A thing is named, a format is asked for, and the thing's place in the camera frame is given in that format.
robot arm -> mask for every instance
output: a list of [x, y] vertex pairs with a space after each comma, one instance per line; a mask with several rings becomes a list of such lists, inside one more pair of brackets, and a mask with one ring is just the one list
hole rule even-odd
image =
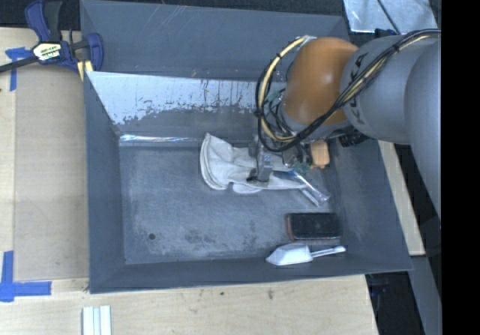
[[[275, 66], [297, 46], [286, 88], [269, 94]], [[439, 30], [359, 49], [337, 38], [299, 38], [260, 77], [256, 104], [259, 140], [273, 152], [352, 133], [411, 145], [440, 216]]]

transparent plastic sheet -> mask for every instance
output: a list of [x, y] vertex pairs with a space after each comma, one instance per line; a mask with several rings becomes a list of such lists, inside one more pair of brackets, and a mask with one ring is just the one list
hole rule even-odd
[[120, 136], [122, 142], [139, 142], [139, 143], [176, 143], [176, 142], [201, 142], [201, 139], [187, 138], [180, 136], [138, 136], [132, 134], [124, 134]]

white plastic object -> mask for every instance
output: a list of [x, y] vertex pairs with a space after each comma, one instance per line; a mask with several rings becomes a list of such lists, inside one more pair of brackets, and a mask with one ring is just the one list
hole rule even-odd
[[312, 262], [314, 258], [319, 256], [343, 253], [345, 251], [347, 251], [347, 249], [344, 246], [335, 246], [311, 253], [307, 244], [294, 242], [278, 247], [266, 258], [266, 261], [277, 266], [296, 265], [298, 263]]

wooden table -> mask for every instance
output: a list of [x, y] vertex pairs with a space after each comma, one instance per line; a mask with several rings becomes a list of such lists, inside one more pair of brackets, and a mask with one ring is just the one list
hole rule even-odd
[[[3, 54], [7, 48], [18, 46], [29, 48], [35, 43], [36, 36], [33, 31], [21, 28], [0, 28], [0, 64], [8, 62], [6, 55]], [[28, 76], [47, 78], [50, 73], [58, 76], [62, 71], [59, 71], [58, 67], [38, 67], [37, 64], [18, 70], [19, 87]], [[65, 71], [64, 75], [75, 74]], [[1, 252], [14, 248], [14, 212], [18, 202], [14, 183], [16, 92], [9, 91], [9, 86], [10, 74], [0, 74], [0, 256]], [[32, 150], [41, 149], [42, 145], [48, 144], [41, 140]], [[380, 147], [409, 252], [411, 255], [425, 254], [393, 145], [381, 142]], [[68, 170], [65, 174], [70, 174], [68, 167], [73, 164], [69, 164], [68, 159], [65, 161]], [[42, 171], [36, 170], [39, 172], [39, 182], [41, 182]], [[54, 193], [55, 185], [51, 185], [50, 189]], [[47, 214], [50, 217], [65, 218], [66, 211], [69, 211], [68, 208], [62, 209], [60, 204], [54, 203]], [[42, 245], [45, 247], [47, 242], [45, 235], [48, 229], [47, 235], [51, 235], [48, 240], [59, 244], [56, 250], [67, 254], [67, 263], [71, 265], [69, 262], [75, 258], [75, 253], [72, 253], [73, 250], [67, 245], [64, 247], [60, 245], [62, 237], [59, 235], [62, 230], [55, 230], [55, 224], [58, 225], [55, 220], [36, 218], [36, 214], [31, 214], [29, 226], [37, 228], [31, 229], [28, 233], [32, 236], [32, 254], [38, 254], [39, 251], [48, 252], [48, 248], [41, 247]], [[31, 265], [32, 271], [36, 267], [35, 262]], [[367, 283], [363, 275], [285, 283], [102, 295], [90, 295], [88, 284], [87, 277], [59, 278], [52, 282], [51, 296], [16, 298], [11, 304], [0, 302], [0, 334], [81, 334], [82, 308], [101, 305], [111, 306], [112, 333], [115, 335], [225, 334], [227, 332], [230, 334], [378, 334]]]

yellow cable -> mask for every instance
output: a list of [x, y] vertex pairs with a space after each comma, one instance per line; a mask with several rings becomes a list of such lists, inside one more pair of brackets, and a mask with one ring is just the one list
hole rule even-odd
[[[280, 54], [278, 54], [273, 61], [271, 61], [270, 66], [268, 66], [268, 70], [265, 72], [265, 76], [263, 77], [262, 84], [260, 86], [259, 90], [259, 106], [263, 106], [263, 101], [265, 100], [265, 92], [267, 85], [269, 83], [269, 78], [271, 74], [273, 73], [273, 70], [277, 66], [278, 62], [293, 48], [298, 46], [299, 44], [303, 43], [307, 38], [305, 37], [300, 37], [299, 39], [295, 39], [291, 44], [289, 44], [287, 47], [285, 47]], [[262, 123], [262, 129], [265, 131], [265, 133], [270, 136], [270, 138], [281, 141], [281, 142], [290, 142], [292, 141], [295, 136], [278, 136], [277, 134], [273, 133], [270, 129], [267, 123], [265, 122], [264, 117], [261, 118], [261, 123]]]

